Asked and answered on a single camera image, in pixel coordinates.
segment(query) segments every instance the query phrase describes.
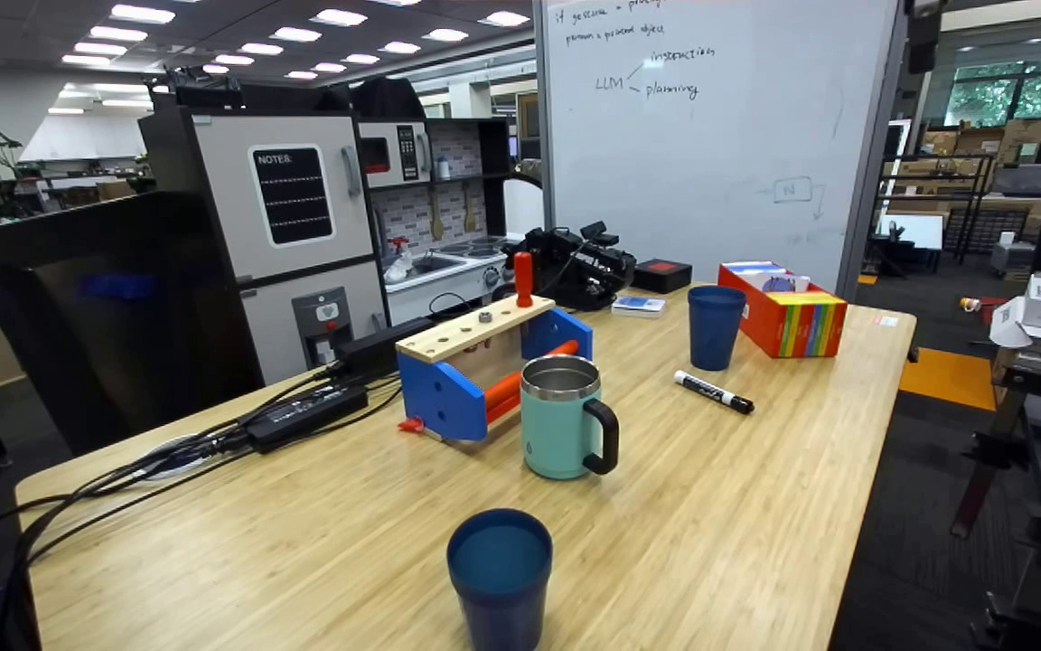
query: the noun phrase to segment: teal mug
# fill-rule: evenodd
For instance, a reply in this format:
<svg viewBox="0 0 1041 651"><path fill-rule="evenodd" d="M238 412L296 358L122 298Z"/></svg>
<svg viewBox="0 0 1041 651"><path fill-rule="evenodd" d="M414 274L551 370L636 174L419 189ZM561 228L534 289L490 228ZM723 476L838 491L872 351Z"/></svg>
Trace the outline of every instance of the teal mug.
<svg viewBox="0 0 1041 651"><path fill-rule="evenodd" d="M607 475L620 468L620 417L601 403L586 358L534 358L520 371L526 468L542 476Z"/></svg>

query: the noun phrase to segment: mug handle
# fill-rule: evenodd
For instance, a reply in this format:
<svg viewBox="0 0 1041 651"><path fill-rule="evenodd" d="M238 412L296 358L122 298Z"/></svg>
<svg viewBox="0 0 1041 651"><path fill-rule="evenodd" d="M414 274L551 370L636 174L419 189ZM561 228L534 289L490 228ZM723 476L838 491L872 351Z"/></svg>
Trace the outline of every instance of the mug handle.
<svg viewBox="0 0 1041 651"><path fill-rule="evenodd" d="M607 475L607 469L620 468L621 423L620 423L614 409L607 409L597 397L586 403L586 412L604 427L604 451L601 456L586 456L584 468L589 468L593 475Z"/></svg>

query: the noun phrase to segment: black marker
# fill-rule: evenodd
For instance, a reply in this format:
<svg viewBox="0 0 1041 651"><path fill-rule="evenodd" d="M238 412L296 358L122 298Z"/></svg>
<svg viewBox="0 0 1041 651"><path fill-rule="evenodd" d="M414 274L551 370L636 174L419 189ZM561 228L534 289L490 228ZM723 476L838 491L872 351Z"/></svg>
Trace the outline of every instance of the black marker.
<svg viewBox="0 0 1041 651"><path fill-rule="evenodd" d="M734 394L734 389L711 387L711 382L707 382L707 380L697 380L697 377L692 377L692 371L673 371L673 380L677 380L680 387L687 387L687 389L715 403L715 404L728 404L728 409L734 409L734 412L742 412L742 417L754 417L754 403L742 397L742 394Z"/></svg>

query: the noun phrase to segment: dark blue cup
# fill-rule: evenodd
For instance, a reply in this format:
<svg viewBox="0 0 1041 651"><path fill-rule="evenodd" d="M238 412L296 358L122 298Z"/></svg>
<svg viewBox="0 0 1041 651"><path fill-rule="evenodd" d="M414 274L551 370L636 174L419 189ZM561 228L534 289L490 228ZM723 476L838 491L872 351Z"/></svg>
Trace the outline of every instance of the dark blue cup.
<svg viewBox="0 0 1041 651"><path fill-rule="evenodd" d="M728 370L738 327L744 310L744 294L728 286L693 286L692 289L692 366Z"/></svg>
<svg viewBox="0 0 1041 651"><path fill-rule="evenodd" d="M450 539L450 577L479 651L531 651L542 639L554 539L526 509L486 509Z"/></svg>

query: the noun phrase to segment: orange mat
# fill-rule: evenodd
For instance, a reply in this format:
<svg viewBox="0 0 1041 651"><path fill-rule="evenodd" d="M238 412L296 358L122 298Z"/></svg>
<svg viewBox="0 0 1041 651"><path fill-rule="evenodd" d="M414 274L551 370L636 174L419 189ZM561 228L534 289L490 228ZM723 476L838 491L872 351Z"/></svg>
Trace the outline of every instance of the orange mat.
<svg viewBox="0 0 1041 651"><path fill-rule="evenodd" d="M991 360L973 353L919 348L919 360L908 360L899 389L996 412Z"/></svg>

